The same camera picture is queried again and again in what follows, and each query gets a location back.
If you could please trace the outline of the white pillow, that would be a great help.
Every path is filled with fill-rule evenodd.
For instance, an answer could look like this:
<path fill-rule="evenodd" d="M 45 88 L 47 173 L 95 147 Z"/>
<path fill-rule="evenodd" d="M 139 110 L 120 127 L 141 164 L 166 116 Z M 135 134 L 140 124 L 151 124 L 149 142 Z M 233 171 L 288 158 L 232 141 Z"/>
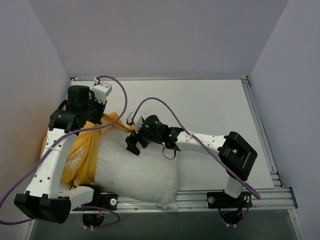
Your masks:
<path fill-rule="evenodd" d="M 178 158 L 150 143 L 139 155 L 126 149 L 128 133 L 111 129 L 99 139 L 94 182 L 108 192 L 177 209 Z"/>

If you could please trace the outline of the yellow Mickey Mouse pillowcase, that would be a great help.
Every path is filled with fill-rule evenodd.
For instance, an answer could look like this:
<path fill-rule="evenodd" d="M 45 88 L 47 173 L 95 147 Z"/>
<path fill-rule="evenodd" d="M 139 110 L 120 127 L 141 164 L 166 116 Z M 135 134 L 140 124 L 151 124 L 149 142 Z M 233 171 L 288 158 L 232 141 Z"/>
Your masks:
<path fill-rule="evenodd" d="M 95 182 L 100 137 L 111 129 L 125 133 L 131 133 L 134 130 L 132 126 L 118 120 L 105 128 L 81 132 L 69 151 L 60 183 L 68 187 L 77 187 Z"/>

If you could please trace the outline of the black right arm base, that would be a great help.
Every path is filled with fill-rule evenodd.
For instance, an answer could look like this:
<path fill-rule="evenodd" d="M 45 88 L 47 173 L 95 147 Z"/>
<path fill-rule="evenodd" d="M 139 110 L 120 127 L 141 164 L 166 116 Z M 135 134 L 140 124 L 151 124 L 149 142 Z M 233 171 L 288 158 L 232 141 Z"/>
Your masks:
<path fill-rule="evenodd" d="M 233 198 L 223 191 L 207 192 L 206 198 L 208 208 L 218 210 L 227 227 L 236 228 L 252 207 L 252 194 L 246 191 L 241 192 L 237 198 Z"/>

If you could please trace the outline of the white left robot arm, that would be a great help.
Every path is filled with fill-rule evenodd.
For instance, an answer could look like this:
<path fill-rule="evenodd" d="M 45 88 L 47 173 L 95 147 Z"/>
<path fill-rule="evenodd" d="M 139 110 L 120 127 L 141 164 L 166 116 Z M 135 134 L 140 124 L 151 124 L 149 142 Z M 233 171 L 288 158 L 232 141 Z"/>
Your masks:
<path fill-rule="evenodd" d="M 100 206 L 98 187 L 85 184 L 60 193 L 60 183 L 79 130 L 86 122 L 102 123 L 111 92 L 112 86 L 104 83 L 68 88 L 67 99 L 50 116 L 41 163 L 25 192 L 14 198 L 14 205 L 27 217 L 62 224 L 70 211 L 82 205 L 90 210 Z"/>

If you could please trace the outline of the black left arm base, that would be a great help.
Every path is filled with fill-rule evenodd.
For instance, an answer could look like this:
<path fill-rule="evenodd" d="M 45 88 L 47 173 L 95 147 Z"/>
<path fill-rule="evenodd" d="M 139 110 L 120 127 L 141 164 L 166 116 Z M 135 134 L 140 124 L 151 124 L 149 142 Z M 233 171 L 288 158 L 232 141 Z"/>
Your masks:
<path fill-rule="evenodd" d="M 97 211 L 97 213 L 84 213 L 82 215 L 82 223 L 92 230 L 119 223 L 121 218 L 115 212 L 117 204 L 117 194 L 100 193 L 92 202 L 81 206 L 83 211 Z"/>

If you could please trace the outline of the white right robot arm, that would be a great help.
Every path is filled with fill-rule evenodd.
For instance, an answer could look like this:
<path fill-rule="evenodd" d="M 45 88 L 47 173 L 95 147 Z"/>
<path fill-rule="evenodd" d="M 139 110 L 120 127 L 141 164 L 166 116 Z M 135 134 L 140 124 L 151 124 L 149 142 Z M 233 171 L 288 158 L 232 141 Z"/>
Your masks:
<path fill-rule="evenodd" d="M 222 193 L 225 205 L 232 207 L 238 203 L 243 189 L 247 189 L 256 199 L 261 199 L 260 194 L 247 183 L 258 153 L 239 133 L 231 131 L 227 135 L 207 135 L 190 132 L 183 127 L 168 126 L 156 115 L 140 116 L 137 120 L 129 115 L 126 122 L 134 128 L 125 139 L 127 150 L 131 153 L 138 156 L 140 149 L 137 145 L 146 148 L 154 143 L 174 153 L 190 151 L 208 154 L 229 175 Z"/>

